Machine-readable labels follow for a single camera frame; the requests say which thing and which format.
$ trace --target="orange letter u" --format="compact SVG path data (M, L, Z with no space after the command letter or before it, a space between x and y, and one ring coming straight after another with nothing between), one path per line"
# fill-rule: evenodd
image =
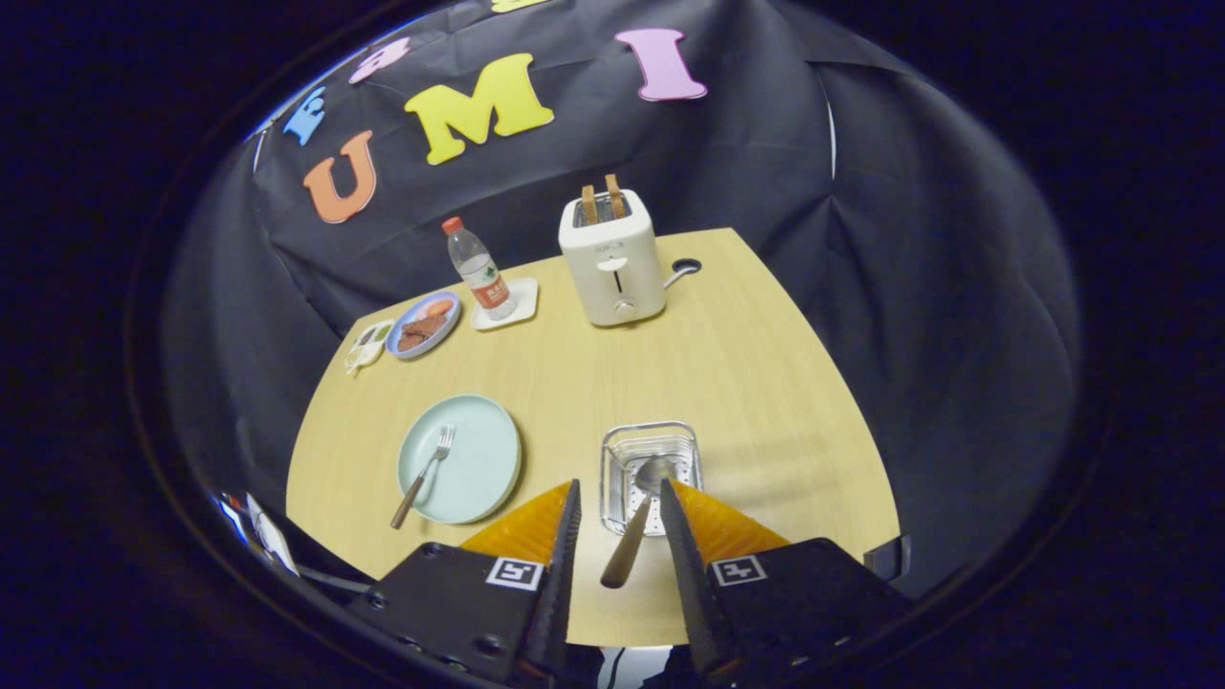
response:
M361 134L348 140L341 146L341 154L349 158L353 166L353 177L358 180L356 189L344 199L336 192L336 183L332 180L332 164L336 158L327 158L315 166L303 179L303 186L310 190L310 199L315 202L315 211L323 222L332 224L342 223L366 207L375 195L375 166L370 162L370 137L372 131Z

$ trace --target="metal basket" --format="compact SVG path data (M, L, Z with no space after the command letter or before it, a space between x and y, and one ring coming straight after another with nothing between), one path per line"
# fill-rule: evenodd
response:
M660 435L658 429L674 428L684 433ZM600 522L612 533L625 533L625 526L643 500L650 500L646 536L663 536L659 498L635 484L638 468L648 460L668 459L676 479L702 489L702 466L697 435L679 421L619 425L604 434L600 447Z

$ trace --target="cable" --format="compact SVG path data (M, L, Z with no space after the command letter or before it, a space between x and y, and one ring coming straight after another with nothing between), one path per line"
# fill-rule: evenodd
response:
M621 656L625 655L625 651L626 649L621 649L617 651L616 657L612 658L612 672L609 673L609 683L604 689L612 689L612 685L616 684L616 666L621 664Z

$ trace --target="bottle label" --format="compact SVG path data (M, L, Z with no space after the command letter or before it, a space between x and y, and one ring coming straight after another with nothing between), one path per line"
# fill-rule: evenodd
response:
M497 266L494 265L494 261L489 261L479 271L468 273L463 281L477 297L477 303L485 309L501 305L511 295L511 291L506 288L506 281L497 272Z

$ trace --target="spoon with wooden handle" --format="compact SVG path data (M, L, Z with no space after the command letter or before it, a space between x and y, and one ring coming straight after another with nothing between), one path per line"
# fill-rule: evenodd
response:
M638 504L633 512L633 519L625 527L625 535L617 543L616 550L609 558L609 564L604 566L604 575L600 584L609 588L620 588L630 579L630 570L633 569L633 560L638 558L638 547L642 544L642 532L647 530L647 515L650 514L650 503L659 495L659 487L665 478L676 478L676 470L673 463L664 457L647 460L638 473L633 477L633 483L647 493L647 497Z

